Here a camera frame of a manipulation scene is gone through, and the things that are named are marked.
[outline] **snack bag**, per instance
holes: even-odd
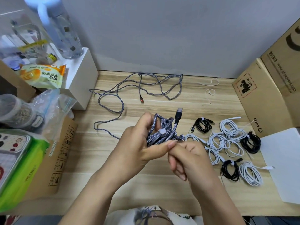
[[[66,65],[27,64],[18,71],[20,77],[36,88],[56,89],[62,86]]]

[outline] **gray wall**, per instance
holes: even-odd
[[[116,71],[235,78],[300,17],[300,0],[63,2],[97,68]]]

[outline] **gray braided cable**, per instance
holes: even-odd
[[[160,130],[154,134],[153,131],[155,129],[155,125],[157,122],[157,118],[160,119]],[[176,128],[178,124],[174,124],[174,128],[172,129],[172,122],[174,121],[174,118],[171,117],[169,119],[164,118],[163,116],[160,116],[159,114],[154,115],[154,121],[152,124],[152,127],[148,133],[147,137],[147,145],[148,147],[154,144],[161,144],[163,142],[166,142],[168,140],[179,140],[183,141],[185,139],[185,136],[181,134],[180,136],[177,136]]]
[[[129,77],[131,77],[131,76],[133,76],[133,75],[135,75],[135,74],[138,74],[138,75],[140,76],[140,81],[135,81],[135,80],[129,79]],[[154,83],[144,83],[144,82],[142,82],[142,76],[151,76],[151,77],[155,78],[157,81],[154,82]],[[170,89],[167,90],[166,92],[163,92],[163,88],[162,88],[162,86],[161,86],[161,83],[163,83],[164,81],[167,81],[168,79],[174,78],[174,77],[178,77],[178,78],[179,78],[178,83],[174,84],[174,85],[173,85],[172,87],[170,87]],[[180,93],[181,93],[181,90],[182,90],[182,79],[183,79],[183,74],[180,74],[180,75],[177,75],[177,74],[170,74],[170,75],[165,76],[165,75],[156,75],[156,74],[154,74],[154,73],[148,73],[148,72],[134,72],[134,73],[130,74],[128,77],[126,77],[123,81],[121,81],[120,83],[116,84],[116,85],[115,85],[112,89],[110,89],[110,90],[101,90],[101,89],[96,89],[96,88],[95,88],[95,89],[89,89],[89,91],[90,91],[91,93],[100,95],[99,98],[98,98],[98,104],[99,104],[100,106],[102,106],[103,108],[107,109],[107,110],[110,111],[110,112],[118,113],[118,114],[119,114],[118,117],[113,118],[113,119],[108,120],[108,121],[96,121],[96,122],[94,123],[94,129],[95,129],[95,130],[103,130],[103,131],[106,131],[108,134],[110,134],[110,135],[113,136],[114,138],[120,139],[120,138],[118,138],[117,136],[113,135],[111,132],[109,132],[107,129],[100,129],[100,128],[97,128],[96,125],[97,125],[98,123],[101,124],[101,123],[107,123],[107,122],[115,121],[115,120],[117,120],[117,119],[119,119],[119,118],[121,117],[121,115],[122,115],[122,113],[123,113],[123,111],[124,111],[124,108],[125,108],[124,102],[122,101],[122,99],[121,99],[121,98],[119,97],[119,95],[118,95],[118,92],[119,92],[121,89],[123,89],[123,88],[125,88],[125,87],[128,87],[128,86],[134,86],[134,87],[137,87],[137,88],[139,89],[139,94],[140,94],[140,96],[141,96],[141,90],[143,90],[143,91],[145,91],[148,95],[154,95],[154,96],[155,96],[155,95],[164,95],[168,100],[173,100],[173,99],[177,98],[177,97],[180,95]],[[134,83],[138,83],[139,85],[129,84],[129,85],[125,85],[125,86],[123,86],[123,87],[120,87],[120,85],[123,84],[123,83],[125,83],[125,82],[134,82]],[[159,94],[150,93],[150,92],[148,92],[146,89],[144,89],[144,88],[141,87],[141,85],[156,85],[156,84],[158,84],[158,85],[160,86],[160,91],[161,91],[161,93],[159,93]],[[171,90],[173,90],[173,88],[174,88],[175,86],[177,86],[177,85],[180,86],[180,89],[179,89],[177,95],[175,95],[175,96],[172,97],[172,98],[170,98],[169,96],[167,96],[167,94],[168,94]],[[108,108],[107,106],[101,104],[100,100],[101,100],[104,96],[116,96],[116,97],[118,97],[118,99],[121,101],[121,104],[122,104],[121,110],[120,110],[120,111],[114,111],[114,110]]]

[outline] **bottle handle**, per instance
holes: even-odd
[[[40,3],[37,7],[37,13],[40,17],[44,28],[46,29],[47,33],[49,34],[57,49],[63,49],[64,44],[59,38],[59,35],[55,30],[54,26],[51,25],[46,5]]]

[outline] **black coiled cable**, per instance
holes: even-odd
[[[222,167],[221,167],[221,175],[223,175],[225,178],[228,178],[232,181],[238,181],[238,179],[240,178],[240,173],[238,171],[238,164],[237,162],[241,162],[244,158],[239,158],[237,159],[236,161],[233,161],[234,163],[234,172],[233,174],[231,175],[228,170],[227,170],[227,166],[229,164],[231,164],[231,160],[227,160],[223,163]]]
[[[243,139],[241,139],[241,145],[243,148],[245,148],[247,150],[247,152],[251,153],[251,154],[255,154],[260,150],[260,146],[261,146],[261,140],[258,136],[256,136],[255,134],[253,134],[252,131],[250,131],[248,133],[249,137],[245,137]]]
[[[203,117],[198,118],[198,119],[195,121],[195,123],[194,123],[194,125],[193,125],[193,127],[192,127],[192,129],[191,129],[191,132],[194,132],[195,126],[196,126],[196,128],[197,128],[199,131],[204,132],[204,133],[207,133],[209,130],[212,129],[211,124],[214,124],[214,122],[213,122],[212,120],[209,120],[209,119],[203,118]]]

